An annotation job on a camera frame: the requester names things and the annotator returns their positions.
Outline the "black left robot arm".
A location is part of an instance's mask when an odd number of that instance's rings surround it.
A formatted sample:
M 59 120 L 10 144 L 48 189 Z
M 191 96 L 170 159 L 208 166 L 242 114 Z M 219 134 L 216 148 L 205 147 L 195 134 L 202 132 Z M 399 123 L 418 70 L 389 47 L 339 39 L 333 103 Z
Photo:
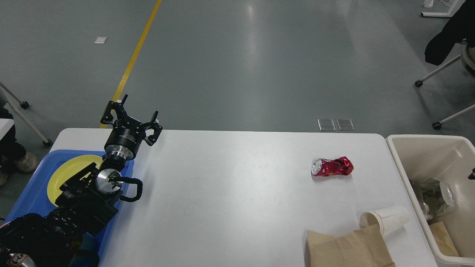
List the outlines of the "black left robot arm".
M 57 208 L 48 215 L 29 213 L 1 226 L 2 267 L 71 267 L 79 257 L 90 267 L 99 265 L 98 252 L 81 249 L 82 237 L 98 235 L 114 219 L 117 201 L 141 199 L 142 181 L 121 172 L 141 143 L 152 146 L 163 130 L 158 111 L 146 123 L 129 116 L 127 97 L 109 101 L 100 120 L 112 126 L 101 164 L 90 163 L 63 182 Z

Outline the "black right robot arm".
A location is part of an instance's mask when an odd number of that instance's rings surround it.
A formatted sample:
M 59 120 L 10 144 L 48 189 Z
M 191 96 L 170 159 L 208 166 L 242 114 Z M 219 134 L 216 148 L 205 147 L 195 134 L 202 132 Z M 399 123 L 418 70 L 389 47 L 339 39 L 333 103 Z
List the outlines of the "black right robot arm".
M 472 169 L 471 174 L 468 176 L 468 179 L 475 180 L 475 168 Z

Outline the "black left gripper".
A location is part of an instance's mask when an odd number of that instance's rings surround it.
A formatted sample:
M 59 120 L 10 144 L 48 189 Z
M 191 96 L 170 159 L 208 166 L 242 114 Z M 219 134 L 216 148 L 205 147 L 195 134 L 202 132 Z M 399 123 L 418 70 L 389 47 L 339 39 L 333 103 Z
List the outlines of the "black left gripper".
M 153 146 L 158 141 L 163 127 L 159 124 L 159 111 L 155 111 L 149 122 L 140 123 L 136 128 L 129 129 L 129 117 L 124 108 L 127 98 L 128 94 L 125 94 L 120 101 L 109 101 L 100 124 L 112 126 L 105 143 L 105 152 L 131 161 L 136 158 L 141 142 Z

